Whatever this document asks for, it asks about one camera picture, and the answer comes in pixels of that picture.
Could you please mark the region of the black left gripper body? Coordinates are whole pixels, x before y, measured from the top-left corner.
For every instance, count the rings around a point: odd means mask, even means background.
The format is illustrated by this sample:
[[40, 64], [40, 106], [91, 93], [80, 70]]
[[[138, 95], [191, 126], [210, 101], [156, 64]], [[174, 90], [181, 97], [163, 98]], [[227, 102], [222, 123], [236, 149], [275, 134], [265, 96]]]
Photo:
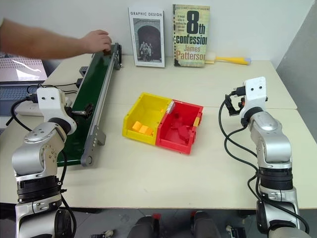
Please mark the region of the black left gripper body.
[[74, 114], [72, 113], [72, 104], [73, 102], [71, 101], [71, 99], [69, 99], [68, 97], [65, 97], [65, 107], [64, 110], [66, 112], [66, 114], [71, 117], [72, 119], [74, 119]]

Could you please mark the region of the person's bare hand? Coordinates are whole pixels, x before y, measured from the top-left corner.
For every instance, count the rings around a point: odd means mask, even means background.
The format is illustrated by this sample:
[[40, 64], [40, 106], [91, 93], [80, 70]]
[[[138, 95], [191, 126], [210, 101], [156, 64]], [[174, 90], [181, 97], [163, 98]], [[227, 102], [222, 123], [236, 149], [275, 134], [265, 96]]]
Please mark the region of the person's bare hand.
[[85, 54], [111, 50], [112, 40], [109, 33], [104, 30], [91, 31], [80, 40]]

